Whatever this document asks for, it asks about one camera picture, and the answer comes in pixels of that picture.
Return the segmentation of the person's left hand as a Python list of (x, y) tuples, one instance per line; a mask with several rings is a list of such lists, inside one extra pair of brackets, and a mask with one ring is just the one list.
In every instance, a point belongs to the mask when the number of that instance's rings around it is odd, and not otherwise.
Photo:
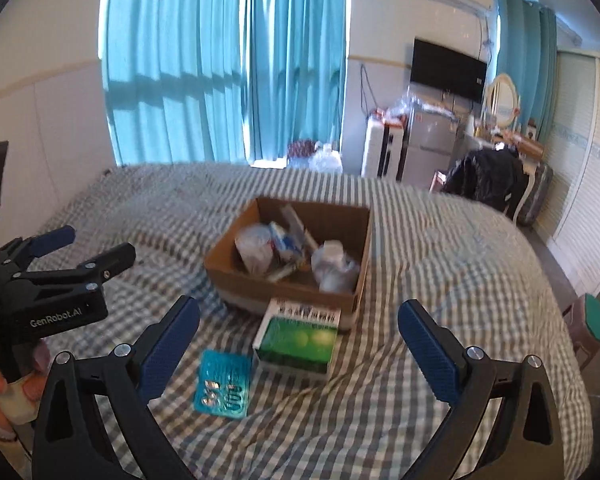
[(16, 438), (14, 426), (30, 424), (38, 416), (38, 407), (50, 368), (50, 349), (40, 340), (31, 351), (30, 373), (11, 384), (0, 371), (0, 440)]

